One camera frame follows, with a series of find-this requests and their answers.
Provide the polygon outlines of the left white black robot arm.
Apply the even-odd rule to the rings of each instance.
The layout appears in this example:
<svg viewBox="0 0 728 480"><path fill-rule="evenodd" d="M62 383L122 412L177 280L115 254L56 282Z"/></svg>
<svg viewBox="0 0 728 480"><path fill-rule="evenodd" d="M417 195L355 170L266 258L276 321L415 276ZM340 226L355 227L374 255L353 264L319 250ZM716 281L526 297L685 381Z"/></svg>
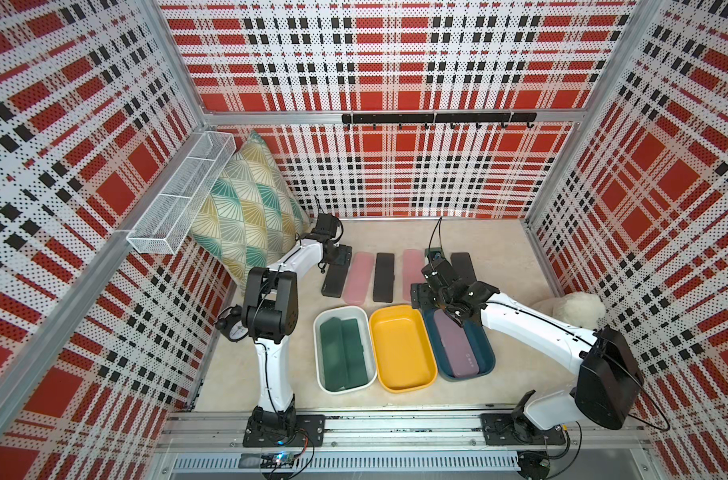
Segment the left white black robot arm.
<svg viewBox="0 0 728 480"><path fill-rule="evenodd" d="M245 447L289 445L297 435L289 343L299 320L298 282L312 268L338 260L343 234L338 217L321 214L288 253L248 274L241 321L256 348L260 396L247 421Z"/></svg>

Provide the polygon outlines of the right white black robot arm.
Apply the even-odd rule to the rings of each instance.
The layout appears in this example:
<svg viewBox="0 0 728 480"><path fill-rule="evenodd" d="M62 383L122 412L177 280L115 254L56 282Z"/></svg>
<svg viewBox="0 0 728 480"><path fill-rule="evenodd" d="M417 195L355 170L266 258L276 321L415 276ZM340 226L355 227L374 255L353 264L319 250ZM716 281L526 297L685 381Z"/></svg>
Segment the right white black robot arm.
<svg viewBox="0 0 728 480"><path fill-rule="evenodd" d="M527 392L503 425L525 443L553 427L589 420L621 429L643 389L639 365L623 334L598 331L549 317L482 281L469 284L445 258L421 270L412 305L443 312L457 326L474 323L506 334L566 368L573 380L551 390Z"/></svg>

